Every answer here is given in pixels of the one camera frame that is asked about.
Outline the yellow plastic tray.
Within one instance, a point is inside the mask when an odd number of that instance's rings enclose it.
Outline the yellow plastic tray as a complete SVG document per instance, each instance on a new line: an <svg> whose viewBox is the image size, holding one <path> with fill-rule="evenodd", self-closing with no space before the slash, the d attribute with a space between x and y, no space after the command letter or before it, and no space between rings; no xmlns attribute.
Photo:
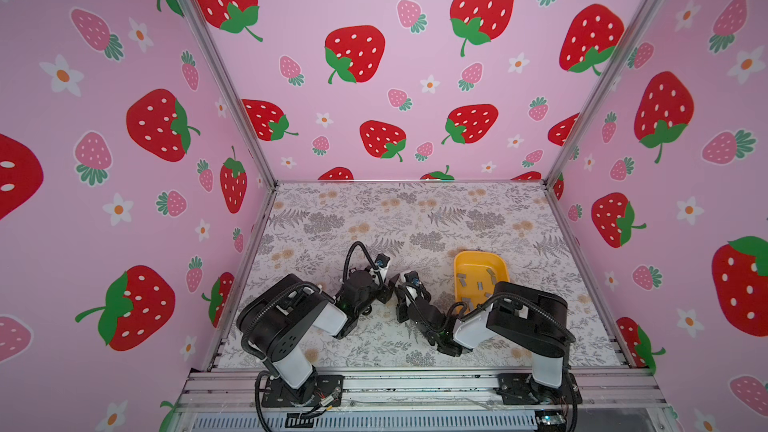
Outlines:
<svg viewBox="0 0 768 432"><path fill-rule="evenodd" d="M454 258L455 301L471 312L494 292L498 282L508 282L506 262L498 255L483 251L462 251Z"/></svg>

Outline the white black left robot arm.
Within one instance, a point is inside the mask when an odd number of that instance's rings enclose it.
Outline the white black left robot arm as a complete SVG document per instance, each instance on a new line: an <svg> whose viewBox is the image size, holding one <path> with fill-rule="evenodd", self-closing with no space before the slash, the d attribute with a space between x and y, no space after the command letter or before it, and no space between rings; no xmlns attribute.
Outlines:
<svg viewBox="0 0 768 432"><path fill-rule="evenodd" d="M236 319L241 348L265 370L255 382L255 406L308 407L319 415L341 403L344 377L321 375L300 348L308 332L317 329L343 339L376 301L387 303L398 276L389 277L391 258L372 256L354 242L345 257L341 285L333 296L320 285L288 274L249 302Z"/></svg>

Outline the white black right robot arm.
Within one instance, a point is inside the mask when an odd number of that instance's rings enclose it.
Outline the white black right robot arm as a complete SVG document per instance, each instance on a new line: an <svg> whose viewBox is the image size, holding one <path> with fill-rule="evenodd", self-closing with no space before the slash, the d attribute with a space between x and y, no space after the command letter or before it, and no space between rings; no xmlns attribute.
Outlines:
<svg viewBox="0 0 768 432"><path fill-rule="evenodd" d="M438 352L459 357L481 343L501 337L532 354L531 373L521 392L499 394L525 403L578 405L577 386L570 376L568 305L562 297L511 282L498 282L493 293L474 309L465 301L442 312L430 303L423 283L414 279L395 289L398 321L412 321Z"/></svg>

